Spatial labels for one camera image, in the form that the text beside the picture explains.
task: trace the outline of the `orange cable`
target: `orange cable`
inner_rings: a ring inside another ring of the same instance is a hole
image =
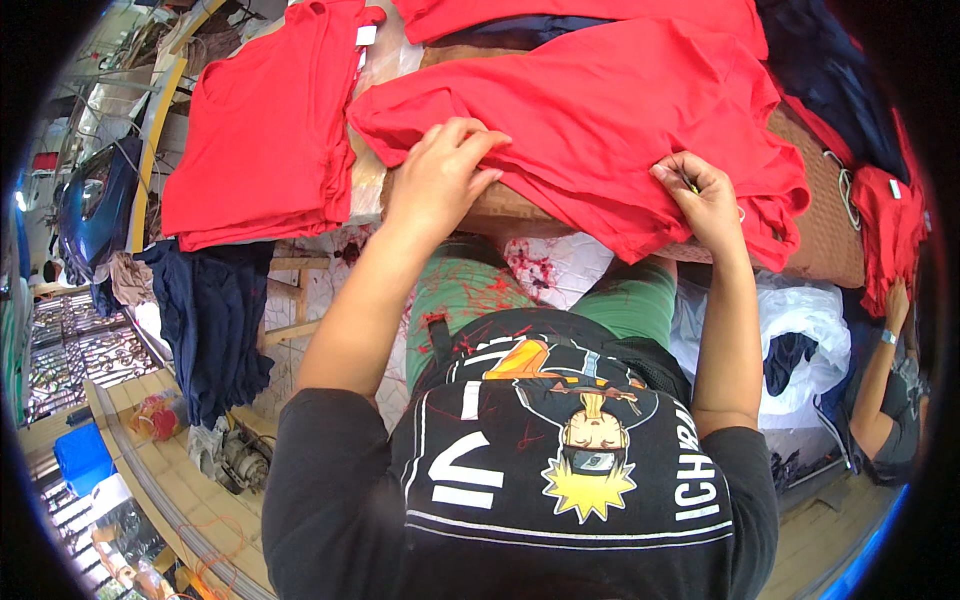
[[[238,530],[239,533],[240,533],[240,544],[237,546],[236,550],[230,552],[229,554],[223,554],[223,553],[220,552],[219,550],[214,549],[214,550],[212,550],[212,551],[210,551],[210,552],[207,552],[207,553],[204,554],[203,556],[198,557],[197,562],[196,562],[196,564],[194,565],[194,572],[197,574],[197,579],[199,579],[200,581],[202,581],[202,580],[203,580],[204,573],[206,573],[211,566],[213,566],[213,565],[216,564],[216,563],[228,562],[228,564],[230,565],[230,567],[233,569],[233,577],[230,579],[230,583],[229,583],[229,585],[227,585],[226,591],[224,591],[222,588],[215,588],[215,589],[212,590],[213,595],[215,595],[215,596],[218,597],[218,598],[223,598],[224,600],[227,600],[227,599],[228,599],[228,595],[229,595],[231,592],[233,592],[233,584],[236,583],[236,580],[237,580],[237,572],[238,572],[236,565],[233,564],[233,563],[230,563],[230,562],[229,562],[229,559],[231,559],[231,558],[233,558],[234,556],[236,556],[237,554],[239,554],[240,551],[243,550],[244,545],[246,545],[246,543],[247,543],[247,538],[244,536],[244,533],[243,533],[243,527],[240,525],[240,523],[239,523],[239,521],[237,521],[237,519],[233,518],[233,517],[230,516],[230,515],[217,516],[215,519],[213,519],[212,521],[210,521],[209,523],[206,523],[206,524],[204,524],[204,525],[194,525],[193,523],[182,523],[181,525],[178,525],[178,526],[177,526],[177,537],[180,539],[180,544],[183,546],[183,555],[186,556],[186,550],[187,550],[186,541],[183,540],[183,534],[182,534],[182,532],[180,531],[181,528],[183,528],[183,527],[193,527],[194,529],[201,529],[202,527],[209,527],[210,525],[212,525],[212,524],[214,524],[214,523],[216,523],[217,521],[220,521],[220,520],[222,520],[223,522],[226,522],[227,519],[233,521],[233,523],[236,524],[237,530]]]

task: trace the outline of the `green shorts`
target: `green shorts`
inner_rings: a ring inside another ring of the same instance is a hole
[[[450,256],[443,246],[430,258],[417,280],[407,330],[408,391],[433,356],[427,331],[431,317],[443,316],[453,335],[492,312],[537,306],[505,267]],[[676,295],[673,276],[660,265],[641,260],[604,276],[569,310],[601,324],[617,338],[650,338],[669,349]]]

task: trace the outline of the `person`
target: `person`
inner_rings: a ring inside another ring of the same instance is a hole
[[[842,396],[838,417],[866,459],[864,468],[879,485],[909,481],[921,456],[928,406],[917,353],[908,348],[904,323],[910,312],[906,285],[898,277],[887,292],[884,328],[852,326],[854,357],[863,358]]]
[[[509,143],[476,119],[431,128],[311,339],[263,507],[278,597],[757,596],[779,519],[729,178],[689,152],[650,170],[713,257],[691,402],[665,351],[673,261],[614,267],[561,311],[490,244],[448,238]],[[415,285],[412,399],[388,435],[374,396]]]

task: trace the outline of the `blue plastic bin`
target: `blue plastic bin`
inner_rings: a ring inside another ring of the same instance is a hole
[[[54,457],[66,487],[77,496],[93,492],[94,486],[116,472],[96,423],[57,438]]]

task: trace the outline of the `black t-shirt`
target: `black t-shirt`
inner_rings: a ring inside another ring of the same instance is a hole
[[[698,442],[683,402],[532,330],[461,352],[391,436],[356,394],[297,394],[263,512],[283,599],[751,598],[777,537],[761,434]]]

